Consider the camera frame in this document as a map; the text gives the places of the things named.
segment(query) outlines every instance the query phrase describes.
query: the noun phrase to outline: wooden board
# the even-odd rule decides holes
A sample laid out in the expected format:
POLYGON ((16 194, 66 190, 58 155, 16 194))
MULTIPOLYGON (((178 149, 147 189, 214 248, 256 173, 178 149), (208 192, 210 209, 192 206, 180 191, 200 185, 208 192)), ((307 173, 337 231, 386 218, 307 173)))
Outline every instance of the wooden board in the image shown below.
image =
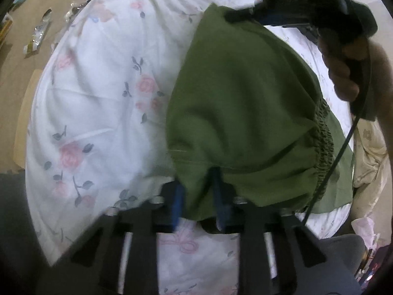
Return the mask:
POLYGON ((16 126, 14 142, 14 162, 21 168, 26 164, 26 136, 27 127, 30 120, 31 105, 35 94, 38 81, 40 80, 42 70, 34 70, 23 97, 22 106, 20 107, 18 125, 16 126))

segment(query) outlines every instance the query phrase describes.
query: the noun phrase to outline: gray leaf print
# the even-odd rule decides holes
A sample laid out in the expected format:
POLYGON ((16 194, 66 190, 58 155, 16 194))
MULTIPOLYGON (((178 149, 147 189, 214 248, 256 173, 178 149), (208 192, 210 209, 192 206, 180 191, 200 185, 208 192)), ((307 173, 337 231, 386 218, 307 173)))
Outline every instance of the gray leaf print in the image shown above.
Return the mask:
POLYGON ((86 144, 85 147, 83 148, 82 152, 83 153, 89 153, 93 149, 94 144, 86 144))
POLYGON ((56 141, 60 141, 62 138, 62 135, 60 133, 56 133, 53 134, 52 137, 56 140, 56 141))
POLYGON ((86 181, 85 183, 82 184, 82 188, 88 190, 89 188, 92 187, 92 185, 94 185, 92 181, 86 181))
POLYGON ((82 196, 78 195, 78 197, 75 199, 75 207, 78 207, 78 205, 82 202, 82 196))
POLYGON ((47 161, 44 164, 44 170, 49 170, 52 166, 52 162, 51 161, 47 161))
POLYGON ((145 123, 146 121, 147 121, 147 115, 146 115, 146 113, 143 113, 141 124, 142 124, 142 123, 145 123))
POLYGON ((123 190, 123 191, 121 191, 120 194, 119 194, 119 199, 125 200, 125 199, 127 198, 128 191, 129 191, 129 190, 123 190))

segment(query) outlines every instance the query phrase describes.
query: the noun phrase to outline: beige floor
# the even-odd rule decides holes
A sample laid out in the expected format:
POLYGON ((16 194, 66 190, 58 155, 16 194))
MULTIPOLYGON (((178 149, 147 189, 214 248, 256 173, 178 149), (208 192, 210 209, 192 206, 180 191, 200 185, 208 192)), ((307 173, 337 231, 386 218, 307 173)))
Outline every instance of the beige floor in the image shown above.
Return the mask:
POLYGON ((64 14, 72 0, 26 0, 11 12, 14 24, 0 49, 0 173, 19 167, 13 162, 16 124, 28 82, 35 69, 44 69, 51 43, 64 26, 64 14), (52 8, 52 23, 39 53, 25 58, 22 50, 34 27, 48 8, 52 8))

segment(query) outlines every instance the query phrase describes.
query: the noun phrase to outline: dark green object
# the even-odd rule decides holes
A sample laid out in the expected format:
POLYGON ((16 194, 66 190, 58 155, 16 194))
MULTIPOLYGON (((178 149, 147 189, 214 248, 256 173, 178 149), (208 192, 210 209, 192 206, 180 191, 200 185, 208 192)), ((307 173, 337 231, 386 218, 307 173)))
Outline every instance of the dark green object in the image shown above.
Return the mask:
MULTIPOLYGON (((259 23, 227 23, 227 10, 205 11, 168 107, 167 143, 186 188, 186 216, 214 216, 206 182, 213 166, 255 204, 300 210, 342 145, 342 130, 300 56, 259 23)), ((351 202, 350 164, 348 149, 320 212, 351 202)))

